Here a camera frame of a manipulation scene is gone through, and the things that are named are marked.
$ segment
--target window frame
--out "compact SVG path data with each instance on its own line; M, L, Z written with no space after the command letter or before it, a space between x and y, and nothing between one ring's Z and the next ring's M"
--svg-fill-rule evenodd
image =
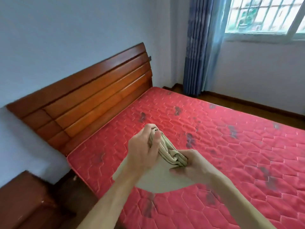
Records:
M227 33L224 34L225 41L239 42L265 42L265 43L302 43L305 44L305 33L297 33L297 30L305 16L305 1L301 4L298 13L295 16L287 33Z

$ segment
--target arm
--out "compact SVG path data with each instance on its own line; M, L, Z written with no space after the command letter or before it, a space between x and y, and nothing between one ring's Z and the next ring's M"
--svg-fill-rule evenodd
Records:
M147 124L128 142L128 161L108 192L97 202L78 229L113 229L136 182L158 157L161 134L156 132L151 148L148 138L153 124Z
M270 221L239 192L230 179L198 151L179 150L179 152L188 158L188 166L173 168L170 170L172 173L185 175L196 183L211 186L242 229L275 229Z

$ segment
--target finger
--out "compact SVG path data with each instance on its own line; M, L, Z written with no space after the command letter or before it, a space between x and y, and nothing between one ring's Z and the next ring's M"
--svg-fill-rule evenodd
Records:
M161 142L161 132L160 131L156 131L154 134L154 137L152 139L152 146L149 150L149 153L152 154L153 156L157 156L158 155L158 150L159 150L159 146L160 146L160 142Z
M150 133L151 133L152 128L157 128L157 126L155 124L147 124L147 125L145 125L145 127L143 128L143 131L142 131L142 135L148 137L150 135Z
M186 174L186 167L175 167L175 168L171 168L170 172L174 175L179 175L179 176L185 176Z
M178 150L178 152L188 159L190 159L194 154L194 150L192 149L182 149L182 150Z

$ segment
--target hand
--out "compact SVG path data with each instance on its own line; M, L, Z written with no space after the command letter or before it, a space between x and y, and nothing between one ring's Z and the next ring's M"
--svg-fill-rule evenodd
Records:
M152 128L157 127L155 124L147 124L136 135L128 141L128 160L126 167L135 171L136 174L143 174L147 169L154 166L158 157L158 150L161 141L161 133L156 131L149 148L148 139Z
M176 175L184 175L195 183L211 184L215 175L222 175L210 162L207 161L197 150L178 150L188 159L186 167L176 167L170 172Z

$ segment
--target window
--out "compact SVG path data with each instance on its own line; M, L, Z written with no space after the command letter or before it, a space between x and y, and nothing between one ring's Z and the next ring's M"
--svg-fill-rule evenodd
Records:
M226 38L287 42L305 39L304 0L232 0Z

